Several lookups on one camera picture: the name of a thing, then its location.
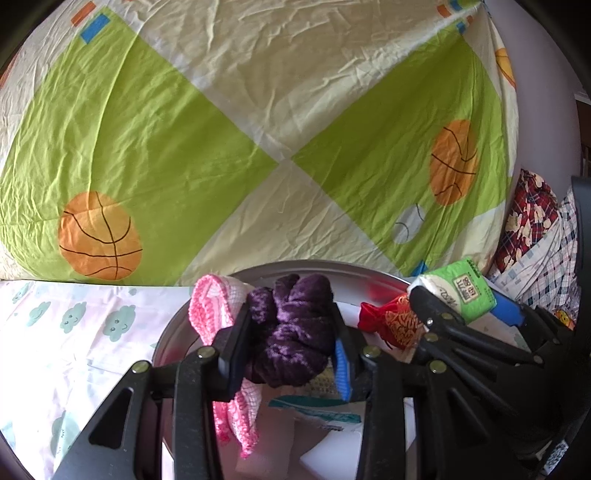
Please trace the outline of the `green tissue pack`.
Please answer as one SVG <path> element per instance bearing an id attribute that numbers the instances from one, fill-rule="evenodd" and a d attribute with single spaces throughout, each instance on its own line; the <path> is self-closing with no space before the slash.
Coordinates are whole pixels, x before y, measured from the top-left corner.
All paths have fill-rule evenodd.
<path id="1" fill-rule="evenodd" d="M 423 287 L 471 323 L 497 306 L 493 290 L 471 259 L 419 275 L 408 287 L 408 296 Z"/>

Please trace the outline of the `red embroidered satin pouch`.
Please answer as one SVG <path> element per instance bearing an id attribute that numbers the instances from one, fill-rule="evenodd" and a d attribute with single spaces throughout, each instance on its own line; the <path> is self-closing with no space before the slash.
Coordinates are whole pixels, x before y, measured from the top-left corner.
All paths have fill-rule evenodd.
<path id="1" fill-rule="evenodd" d="M 401 350 L 411 347 L 424 332 L 422 322 L 411 308 L 407 293 L 382 306 L 362 302 L 358 328 L 379 335 L 390 348 Z"/>

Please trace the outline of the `cotton swab packet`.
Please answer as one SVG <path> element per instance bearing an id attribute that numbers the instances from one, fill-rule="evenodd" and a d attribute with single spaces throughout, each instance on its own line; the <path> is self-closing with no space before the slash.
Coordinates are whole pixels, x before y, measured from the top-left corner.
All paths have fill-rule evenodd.
<path id="1" fill-rule="evenodd" d="M 294 419 L 325 430 L 361 431 L 366 403 L 342 400 L 329 362 L 320 375 L 304 386 L 270 390 L 266 405 L 290 412 Z"/>

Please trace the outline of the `white gauze roll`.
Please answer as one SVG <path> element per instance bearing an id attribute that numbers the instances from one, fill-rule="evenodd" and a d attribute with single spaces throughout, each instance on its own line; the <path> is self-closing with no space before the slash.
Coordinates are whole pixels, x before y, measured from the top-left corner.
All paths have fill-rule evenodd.
<path id="1" fill-rule="evenodd" d="M 262 407 L 256 426 L 259 442 L 252 454 L 238 458 L 236 473 L 246 479 L 287 479 L 296 426 L 293 415 L 273 407 Z"/>

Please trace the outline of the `dark purple velvet scrunchie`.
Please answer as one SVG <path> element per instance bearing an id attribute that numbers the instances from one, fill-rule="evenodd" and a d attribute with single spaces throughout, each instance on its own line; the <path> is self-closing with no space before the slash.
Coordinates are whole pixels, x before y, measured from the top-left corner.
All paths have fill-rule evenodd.
<path id="1" fill-rule="evenodd" d="M 321 274 L 290 274 L 249 292 L 252 330 L 245 378 L 271 388 L 301 387 L 327 368 L 335 350 L 334 294 Z"/>

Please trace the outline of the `pink-trimmed white knit cloth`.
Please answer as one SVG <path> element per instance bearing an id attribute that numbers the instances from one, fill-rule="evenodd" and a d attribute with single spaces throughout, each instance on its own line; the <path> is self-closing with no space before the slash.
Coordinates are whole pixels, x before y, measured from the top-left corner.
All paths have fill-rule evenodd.
<path id="1" fill-rule="evenodd" d="M 211 345 L 222 328 L 235 325 L 242 304 L 253 287 L 232 277 L 207 274 L 195 283 L 188 308 L 188 319 L 204 345 Z M 228 403 L 213 403 L 216 437 L 222 444 L 238 441 L 243 459 L 252 455 L 259 443 L 256 418 L 263 401 L 263 387 L 248 379 Z"/>

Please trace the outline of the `blue white plaid fabric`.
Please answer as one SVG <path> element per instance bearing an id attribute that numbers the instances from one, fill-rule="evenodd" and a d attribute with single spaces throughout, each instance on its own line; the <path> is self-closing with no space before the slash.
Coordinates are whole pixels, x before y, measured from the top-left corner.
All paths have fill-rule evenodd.
<path id="1" fill-rule="evenodd" d="M 579 312 L 581 289 L 575 273 L 578 232 L 572 191 L 558 207 L 558 218 L 544 237 L 504 273 L 489 282 L 518 303 L 554 311 L 566 306 Z"/>

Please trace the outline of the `smiley toy in bag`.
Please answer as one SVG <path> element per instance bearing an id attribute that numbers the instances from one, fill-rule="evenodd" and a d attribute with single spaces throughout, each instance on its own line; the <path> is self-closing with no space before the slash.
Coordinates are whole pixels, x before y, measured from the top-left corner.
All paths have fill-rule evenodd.
<path id="1" fill-rule="evenodd" d="M 554 311 L 554 315 L 569 330 L 573 330 L 575 328 L 576 315 L 572 309 L 567 308 L 566 306 L 561 306 Z"/>

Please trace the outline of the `red plaid bear fabric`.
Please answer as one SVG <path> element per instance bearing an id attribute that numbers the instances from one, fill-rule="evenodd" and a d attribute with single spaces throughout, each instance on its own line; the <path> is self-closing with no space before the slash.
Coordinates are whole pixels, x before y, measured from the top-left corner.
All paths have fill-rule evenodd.
<path id="1" fill-rule="evenodd" d="M 550 185 L 539 174 L 522 169 L 489 275 L 504 273 L 521 260 L 557 218 L 558 200 Z"/>

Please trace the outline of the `cloud print table cloth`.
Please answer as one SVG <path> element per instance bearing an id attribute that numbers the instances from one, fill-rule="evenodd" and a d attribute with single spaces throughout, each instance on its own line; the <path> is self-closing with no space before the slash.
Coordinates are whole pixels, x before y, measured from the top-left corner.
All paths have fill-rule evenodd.
<path id="1" fill-rule="evenodd" d="M 138 360 L 151 360 L 188 287 L 42 281 L 1 284 L 1 433 L 49 479 L 95 410 Z"/>

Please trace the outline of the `round Danish cookie tin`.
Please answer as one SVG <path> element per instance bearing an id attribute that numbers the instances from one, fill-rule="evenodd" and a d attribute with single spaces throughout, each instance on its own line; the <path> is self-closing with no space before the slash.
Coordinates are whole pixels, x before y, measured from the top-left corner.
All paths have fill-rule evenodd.
<path id="1" fill-rule="evenodd" d="M 342 397 L 366 404 L 355 473 L 360 479 L 402 479 L 407 470 L 404 401 L 414 402 L 419 476 L 425 479 L 518 479 L 525 473 L 509 419 L 513 407 L 479 370 L 515 369 L 530 356 L 464 325 L 422 287 L 411 307 L 429 326 L 419 363 L 399 362 L 342 322 L 328 278 L 277 280 L 267 304 L 274 319 L 270 348 L 288 370 L 308 369 L 308 354 L 332 360 L 346 377 Z M 246 300 L 231 326 L 177 364 L 172 415 L 174 474 L 219 479 L 214 411 L 238 398 L 245 365 L 263 328 L 259 305 Z"/>

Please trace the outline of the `green cream sports bedsheet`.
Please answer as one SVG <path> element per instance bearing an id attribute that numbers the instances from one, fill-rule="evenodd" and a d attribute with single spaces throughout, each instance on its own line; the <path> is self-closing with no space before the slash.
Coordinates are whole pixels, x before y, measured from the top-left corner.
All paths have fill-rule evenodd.
<path id="1" fill-rule="evenodd" d="M 518 104 L 482 1 L 1 5 L 1 276 L 487 269 Z"/>

